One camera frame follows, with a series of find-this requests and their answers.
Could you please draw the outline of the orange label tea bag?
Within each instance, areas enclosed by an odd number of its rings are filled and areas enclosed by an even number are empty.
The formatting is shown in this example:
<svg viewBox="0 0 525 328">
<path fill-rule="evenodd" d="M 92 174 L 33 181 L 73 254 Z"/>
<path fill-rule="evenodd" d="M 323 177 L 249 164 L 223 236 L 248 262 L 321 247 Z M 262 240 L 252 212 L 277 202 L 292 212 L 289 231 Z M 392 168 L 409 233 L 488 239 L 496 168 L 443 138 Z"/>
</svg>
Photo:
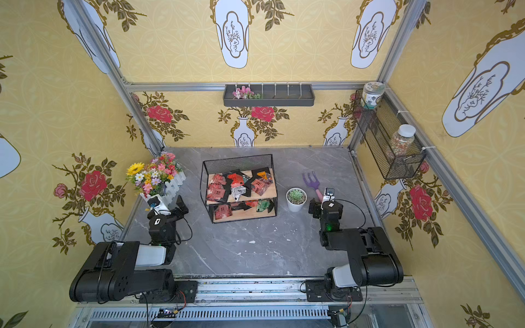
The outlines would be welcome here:
<svg viewBox="0 0 525 328">
<path fill-rule="evenodd" d="M 270 168 L 252 170 L 251 190 L 257 195 L 263 195 L 273 184 Z"/>
</svg>

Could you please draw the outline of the black wire two-tier shelf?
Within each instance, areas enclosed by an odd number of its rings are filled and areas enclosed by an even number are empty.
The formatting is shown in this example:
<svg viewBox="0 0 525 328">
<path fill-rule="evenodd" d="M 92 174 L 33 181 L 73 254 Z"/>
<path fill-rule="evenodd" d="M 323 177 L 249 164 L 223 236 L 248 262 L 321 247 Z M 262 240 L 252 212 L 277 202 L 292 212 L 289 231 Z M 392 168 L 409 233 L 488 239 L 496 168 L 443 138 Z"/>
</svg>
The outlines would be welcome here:
<svg viewBox="0 0 525 328">
<path fill-rule="evenodd" d="M 278 191 L 273 155 L 203 161 L 200 196 L 214 224 L 275 217 Z"/>
</svg>

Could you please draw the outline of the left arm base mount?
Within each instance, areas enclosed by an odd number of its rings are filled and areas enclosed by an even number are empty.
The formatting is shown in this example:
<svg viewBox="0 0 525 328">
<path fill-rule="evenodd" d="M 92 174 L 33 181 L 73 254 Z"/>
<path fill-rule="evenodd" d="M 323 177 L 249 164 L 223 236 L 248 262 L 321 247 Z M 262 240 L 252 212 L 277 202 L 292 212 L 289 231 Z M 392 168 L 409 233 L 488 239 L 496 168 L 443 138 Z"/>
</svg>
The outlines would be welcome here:
<svg viewBox="0 0 525 328">
<path fill-rule="evenodd" d="M 161 290 L 141 295 L 139 303 L 194 303 L 197 292 L 198 282 L 196 280 L 173 281 Z"/>
</svg>

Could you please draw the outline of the black red tea bag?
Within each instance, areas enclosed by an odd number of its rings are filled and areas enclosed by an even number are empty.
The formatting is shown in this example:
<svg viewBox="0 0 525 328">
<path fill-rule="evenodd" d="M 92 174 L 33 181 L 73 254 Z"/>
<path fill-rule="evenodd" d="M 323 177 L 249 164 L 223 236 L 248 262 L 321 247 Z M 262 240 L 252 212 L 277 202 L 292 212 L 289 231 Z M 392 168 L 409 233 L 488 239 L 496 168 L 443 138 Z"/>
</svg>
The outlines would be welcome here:
<svg viewBox="0 0 525 328">
<path fill-rule="evenodd" d="M 243 173 L 236 173 L 233 172 L 227 176 L 227 178 L 231 181 L 231 187 L 243 187 L 245 184 L 245 178 Z"/>
</svg>

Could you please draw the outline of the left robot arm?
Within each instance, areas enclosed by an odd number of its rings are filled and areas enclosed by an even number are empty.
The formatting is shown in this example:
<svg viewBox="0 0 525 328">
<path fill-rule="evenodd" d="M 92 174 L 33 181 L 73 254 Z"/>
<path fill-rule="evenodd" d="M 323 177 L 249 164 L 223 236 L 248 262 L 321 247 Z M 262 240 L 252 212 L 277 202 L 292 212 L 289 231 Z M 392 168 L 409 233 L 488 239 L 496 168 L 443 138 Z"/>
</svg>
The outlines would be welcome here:
<svg viewBox="0 0 525 328">
<path fill-rule="evenodd" d="M 167 269 L 183 239 L 176 230 L 189 209 L 182 197 L 170 210 L 158 197 L 149 199 L 148 244 L 139 241 L 110 241 L 95 246 L 71 283 L 73 302 L 120 301 L 139 295 L 141 303 L 193 303 L 198 283 L 176 281 Z"/>
</svg>

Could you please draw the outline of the silver black tea bag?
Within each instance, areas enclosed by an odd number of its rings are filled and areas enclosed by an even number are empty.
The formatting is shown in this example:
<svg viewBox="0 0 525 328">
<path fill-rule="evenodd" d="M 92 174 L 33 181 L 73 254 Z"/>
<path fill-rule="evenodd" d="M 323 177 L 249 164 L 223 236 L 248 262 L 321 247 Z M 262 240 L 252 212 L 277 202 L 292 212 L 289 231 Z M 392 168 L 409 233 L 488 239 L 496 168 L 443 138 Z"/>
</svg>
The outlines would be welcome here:
<svg viewBox="0 0 525 328">
<path fill-rule="evenodd" d="M 235 202 L 237 202 L 242 195 L 247 192 L 247 188 L 243 185 L 231 188 L 231 195 Z"/>
</svg>

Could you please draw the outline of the red earl grey tea bag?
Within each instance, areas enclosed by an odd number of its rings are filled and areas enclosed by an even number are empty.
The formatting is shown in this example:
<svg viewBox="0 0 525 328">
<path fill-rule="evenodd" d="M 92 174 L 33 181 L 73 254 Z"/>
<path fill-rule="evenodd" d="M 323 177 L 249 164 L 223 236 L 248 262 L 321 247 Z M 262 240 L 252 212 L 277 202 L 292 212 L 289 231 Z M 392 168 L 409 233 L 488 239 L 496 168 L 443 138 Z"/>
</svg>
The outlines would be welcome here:
<svg viewBox="0 0 525 328">
<path fill-rule="evenodd" d="M 206 190 L 206 200 L 209 202 L 222 202 L 226 190 L 222 184 L 211 183 Z"/>
</svg>

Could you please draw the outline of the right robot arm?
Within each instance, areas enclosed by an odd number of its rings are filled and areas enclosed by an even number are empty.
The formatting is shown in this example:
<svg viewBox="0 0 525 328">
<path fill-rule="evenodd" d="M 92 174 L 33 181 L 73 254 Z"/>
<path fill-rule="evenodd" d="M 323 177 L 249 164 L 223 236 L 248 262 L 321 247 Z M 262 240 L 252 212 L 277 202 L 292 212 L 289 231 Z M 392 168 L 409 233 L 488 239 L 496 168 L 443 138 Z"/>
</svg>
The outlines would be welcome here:
<svg viewBox="0 0 525 328">
<path fill-rule="evenodd" d="M 364 286 L 393 286 L 403 281 L 403 267 L 383 228 L 341 228 L 344 200 L 335 198 L 334 189 L 318 192 L 320 201 L 311 200 L 308 212 L 320 222 L 320 243 L 329 251 L 345 251 L 347 264 L 328 269 L 327 291 Z"/>
</svg>

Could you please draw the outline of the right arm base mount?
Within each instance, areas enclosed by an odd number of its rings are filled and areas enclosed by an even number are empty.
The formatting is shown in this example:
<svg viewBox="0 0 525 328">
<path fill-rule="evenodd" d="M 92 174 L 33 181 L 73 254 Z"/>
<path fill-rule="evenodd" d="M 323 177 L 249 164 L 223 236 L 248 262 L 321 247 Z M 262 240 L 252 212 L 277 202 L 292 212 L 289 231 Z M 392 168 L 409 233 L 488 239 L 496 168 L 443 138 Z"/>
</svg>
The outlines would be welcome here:
<svg viewBox="0 0 525 328">
<path fill-rule="evenodd" d="M 301 291 L 306 293 L 308 302 L 350 302 L 362 301 L 358 287 L 339 288 L 325 280 L 306 280 Z"/>
</svg>

